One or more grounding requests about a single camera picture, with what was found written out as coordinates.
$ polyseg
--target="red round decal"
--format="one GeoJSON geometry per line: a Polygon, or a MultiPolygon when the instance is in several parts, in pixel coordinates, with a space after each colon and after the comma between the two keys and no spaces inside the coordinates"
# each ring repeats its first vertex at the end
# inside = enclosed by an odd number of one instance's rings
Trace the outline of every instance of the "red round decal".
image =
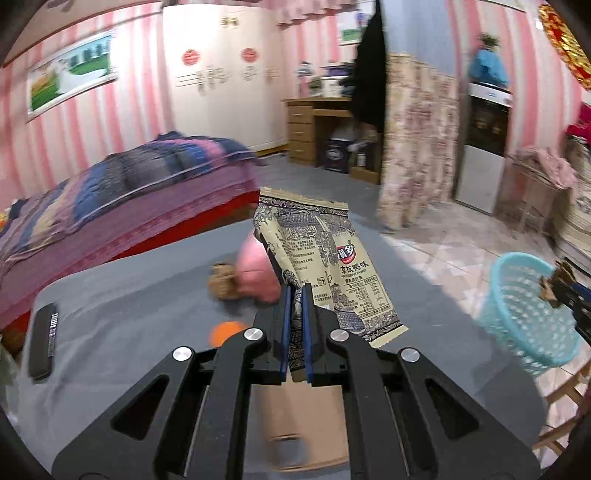
{"type": "Polygon", "coordinates": [[[198,51],[193,50],[190,48],[185,53],[183,53],[183,63],[185,65],[195,65],[201,58],[198,51]]]}
{"type": "Polygon", "coordinates": [[[255,63],[258,58],[258,53],[254,48],[245,48],[242,50],[240,56],[246,63],[255,63]]]}

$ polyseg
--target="potted plant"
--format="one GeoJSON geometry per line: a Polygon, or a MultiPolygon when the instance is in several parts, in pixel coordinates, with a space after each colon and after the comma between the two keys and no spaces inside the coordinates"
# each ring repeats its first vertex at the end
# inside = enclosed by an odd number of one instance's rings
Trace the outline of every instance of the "potted plant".
{"type": "Polygon", "coordinates": [[[482,43],[484,43],[484,49],[488,51],[495,51],[496,48],[501,44],[498,37],[488,33],[481,34],[480,40],[482,43]]]}

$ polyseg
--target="orange ball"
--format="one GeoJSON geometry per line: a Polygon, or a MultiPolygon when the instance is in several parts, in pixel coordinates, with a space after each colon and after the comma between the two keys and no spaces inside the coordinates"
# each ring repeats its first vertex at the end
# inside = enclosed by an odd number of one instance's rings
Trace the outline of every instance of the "orange ball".
{"type": "Polygon", "coordinates": [[[209,334],[209,345],[212,347],[220,347],[235,333],[246,330],[248,327],[242,322],[223,322],[216,325],[209,334]]]}

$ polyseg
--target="wardrobe door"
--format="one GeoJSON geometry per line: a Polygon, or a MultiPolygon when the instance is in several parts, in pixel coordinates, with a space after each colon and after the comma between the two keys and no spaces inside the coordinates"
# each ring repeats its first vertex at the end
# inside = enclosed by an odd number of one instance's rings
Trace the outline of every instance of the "wardrobe door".
{"type": "Polygon", "coordinates": [[[253,150],[270,146],[273,138],[265,80],[268,42],[262,8],[228,7],[237,20],[231,28],[232,61],[236,71],[234,100],[238,120],[236,140],[253,150]]]}
{"type": "Polygon", "coordinates": [[[165,7],[164,51],[174,127],[184,135],[233,137],[229,37],[225,7],[165,7]]]}
{"type": "Polygon", "coordinates": [[[239,83],[239,72],[232,58],[232,25],[228,7],[217,6],[217,17],[212,19],[210,38],[210,55],[204,65],[205,87],[207,98],[207,117],[209,119],[210,135],[237,140],[239,122],[236,119],[236,84],[239,83]]]}

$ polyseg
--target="nutrition label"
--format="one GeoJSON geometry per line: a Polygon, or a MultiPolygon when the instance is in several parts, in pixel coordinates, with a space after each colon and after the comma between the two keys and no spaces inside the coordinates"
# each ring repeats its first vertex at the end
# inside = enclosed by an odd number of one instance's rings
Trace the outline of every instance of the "nutrition label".
{"type": "Polygon", "coordinates": [[[390,309],[384,287],[377,275],[349,283],[345,288],[349,297],[356,299],[359,318],[365,319],[390,309]]]}

